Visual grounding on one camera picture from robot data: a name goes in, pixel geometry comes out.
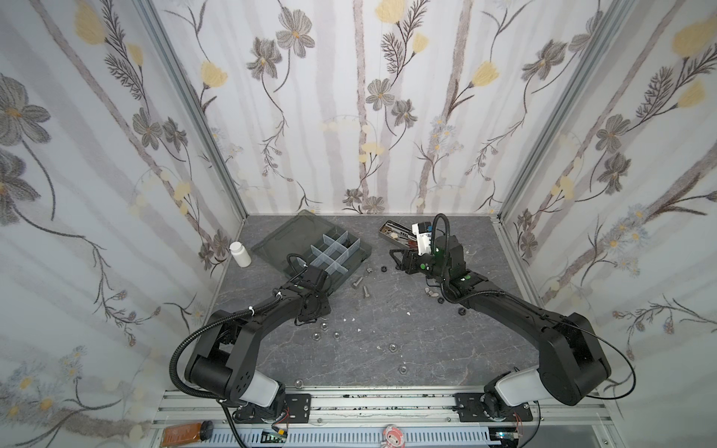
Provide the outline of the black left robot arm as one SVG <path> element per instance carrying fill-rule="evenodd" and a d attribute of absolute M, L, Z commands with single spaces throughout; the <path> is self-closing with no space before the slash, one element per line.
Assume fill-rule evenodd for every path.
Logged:
<path fill-rule="evenodd" d="M 305 261 L 269 299 L 234 313 L 220 310 L 190 333 L 170 358 L 172 384 L 224 410 L 252 408 L 263 420 L 285 418 L 286 387 L 257 371 L 261 343 L 290 320 L 300 326 L 328 315 L 331 294 L 330 274 Z"/>

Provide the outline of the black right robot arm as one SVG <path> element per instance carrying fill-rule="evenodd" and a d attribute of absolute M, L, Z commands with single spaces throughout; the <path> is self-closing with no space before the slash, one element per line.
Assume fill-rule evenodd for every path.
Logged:
<path fill-rule="evenodd" d="M 409 238 L 399 240 L 388 254 L 397 270 L 421 274 L 436 287 L 440 299 L 495 320 L 522 337 L 537 352 L 537 363 L 520 371 L 501 373 L 488 382 L 479 408 L 489 420 L 502 420 L 531 402 L 554 399 L 575 406 L 584 399 L 602 399 L 597 389 L 612 382 L 612 366 L 606 355 L 614 345 L 597 335 L 589 320 L 579 313 L 561 315 L 497 285 L 472 268 L 469 250 L 476 258 L 495 254 L 491 243 L 480 242 L 487 226 L 454 225 L 439 214 L 407 229 Z"/>

